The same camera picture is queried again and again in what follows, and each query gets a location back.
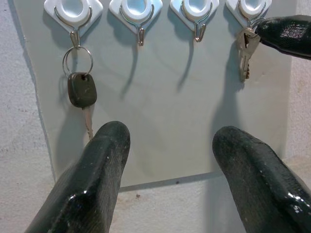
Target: key holder board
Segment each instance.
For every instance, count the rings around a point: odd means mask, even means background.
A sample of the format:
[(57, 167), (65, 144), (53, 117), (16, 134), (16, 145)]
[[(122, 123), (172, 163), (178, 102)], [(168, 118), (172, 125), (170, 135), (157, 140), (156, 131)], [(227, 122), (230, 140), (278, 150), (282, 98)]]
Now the key holder board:
[[(59, 178), (88, 141), (82, 111), (70, 104), (62, 71), (71, 40), (44, 11), (44, 1), (13, 1)], [(227, 125), (246, 130), (284, 154), (291, 57), (260, 44), (250, 62), (250, 79), (241, 83), (235, 36), (242, 27), (224, 0), (209, 18), (200, 43), (164, 0), (142, 47), (109, 11), (109, 1), (101, 3), (103, 13), (81, 44), (94, 57), (94, 133), (111, 120), (122, 121), (131, 133), (122, 186), (218, 170), (212, 139)], [(295, 6), (293, 0), (273, 0), (266, 16), (294, 15)], [(83, 70), (89, 66), (87, 59), (70, 68)]]

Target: white wall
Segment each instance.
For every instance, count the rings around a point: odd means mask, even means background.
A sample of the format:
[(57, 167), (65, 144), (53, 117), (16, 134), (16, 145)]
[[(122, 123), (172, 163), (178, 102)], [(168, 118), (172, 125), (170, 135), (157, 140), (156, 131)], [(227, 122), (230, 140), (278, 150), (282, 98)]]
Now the white wall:
[[(311, 15), (309, 0), (297, 10)], [(30, 62), (11, 0), (0, 1), (0, 231), (23, 232), (53, 187)], [(293, 60), (287, 158), (311, 186), (311, 62)], [(111, 233), (242, 233), (219, 173), (146, 184), (119, 194)]]

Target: wall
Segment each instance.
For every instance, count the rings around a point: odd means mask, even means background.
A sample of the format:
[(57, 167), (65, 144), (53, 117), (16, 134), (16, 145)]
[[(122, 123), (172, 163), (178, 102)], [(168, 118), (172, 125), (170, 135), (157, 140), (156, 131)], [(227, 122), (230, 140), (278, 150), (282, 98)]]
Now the wall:
[[(310, 15), (311, 3), (298, 0), (297, 11)], [(10, 0), (0, 1), (0, 23), (0, 229), (17, 233), (41, 207), (53, 178), (31, 66)], [(294, 58), (292, 66), (285, 162), (311, 186), (311, 63)], [(243, 229), (226, 180), (213, 173), (123, 189), (110, 232)]]

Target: metal ring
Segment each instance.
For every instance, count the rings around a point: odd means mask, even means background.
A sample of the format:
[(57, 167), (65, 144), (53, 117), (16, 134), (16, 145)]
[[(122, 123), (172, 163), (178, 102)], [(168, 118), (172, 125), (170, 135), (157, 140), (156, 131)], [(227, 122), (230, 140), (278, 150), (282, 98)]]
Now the metal ring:
[(78, 47), (71, 47), (69, 50), (67, 50), (67, 52), (65, 53), (64, 57), (63, 57), (63, 71), (64, 71), (64, 74), (68, 77), (72, 72), (70, 71), (69, 69), (69, 66), (68, 66), (68, 56), (69, 54), (74, 50), (79, 50), (79, 49), (83, 49), (84, 51), (86, 51), (90, 57), (90, 60), (91, 60), (91, 67), (90, 69), (88, 70), (88, 72), (85, 73), (85, 75), (89, 74), (92, 69), (93, 69), (93, 65), (94, 65), (94, 61), (93, 61), (93, 55), (91, 54), (91, 52), (82, 47), (82, 46), (78, 46)]

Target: metal hook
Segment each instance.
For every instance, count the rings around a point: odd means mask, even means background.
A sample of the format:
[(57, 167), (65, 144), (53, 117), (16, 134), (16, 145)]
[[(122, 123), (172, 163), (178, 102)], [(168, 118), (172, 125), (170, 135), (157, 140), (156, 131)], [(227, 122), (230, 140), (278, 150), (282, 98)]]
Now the metal hook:
[(242, 14), (241, 9), (240, 9), (240, 6), (241, 6), (241, 0), (238, 1), (239, 13), (240, 13), (240, 15), (241, 15), (243, 18), (246, 19), (246, 21), (247, 21), (247, 26), (248, 26), (249, 28), (254, 28), (256, 25), (255, 25), (255, 26), (253, 26), (253, 25), (254, 25), (255, 23), (257, 23), (257, 20), (264, 19), (264, 18), (259, 18), (259, 19), (257, 19), (257, 18), (258, 18), (258, 17), (262, 14), (262, 12), (266, 9), (267, 2), (264, 3), (264, 6), (263, 6), (262, 10), (261, 10), (261, 12), (257, 15), (257, 17), (253, 18), (253, 19), (255, 20), (254, 22), (252, 22), (251, 19), (249, 19), (248, 17), (246, 17), (245, 15)]
[(206, 16), (204, 16), (202, 19), (196, 22), (192, 20), (191, 18), (189, 18), (187, 14), (185, 14), (184, 1), (181, 2), (181, 12), (183, 13), (184, 17), (186, 17), (187, 20), (191, 21), (195, 25), (195, 31), (194, 31), (195, 38), (194, 39), (196, 42), (201, 42), (203, 39), (205, 30), (206, 30), (206, 24), (203, 24), (201, 28), (199, 26), (202, 21), (206, 20), (209, 17), (210, 13), (212, 12), (212, 9), (213, 9), (213, 2), (210, 3), (210, 9), (207, 12)]
[(80, 28), (82, 28), (83, 26), (85, 26), (92, 18), (92, 14), (93, 14), (93, 10), (92, 7), (89, 6), (89, 16), (87, 18), (87, 20), (81, 24), (78, 29), (76, 29), (75, 27), (73, 27), (72, 25), (68, 24), (67, 22), (65, 22), (59, 15), (58, 11), (57, 11), (57, 7), (54, 7), (54, 11), (56, 16), (59, 18), (60, 21), (62, 21), (64, 24), (66, 24), (68, 27), (71, 27), (73, 29), (72, 32), (69, 33), (70, 35), (70, 39), (72, 41), (73, 47), (75, 48), (79, 48), (81, 46), (80, 44)]
[(131, 20), (129, 20), (123, 13), (122, 11), (122, 5), (120, 6), (120, 13), (122, 15), (122, 17), (125, 19), (126, 22), (128, 22), (129, 24), (133, 25), (136, 27), (137, 29), (137, 35), (138, 35), (138, 45), (139, 46), (143, 46), (144, 45), (144, 39), (145, 39), (145, 29), (142, 27), (144, 24), (146, 24), (154, 15), (155, 12), (155, 6), (152, 4), (152, 10), (151, 13), (149, 15), (149, 17), (143, 21), (141, 24), (137, 25), (136, 23), (132, 22)]

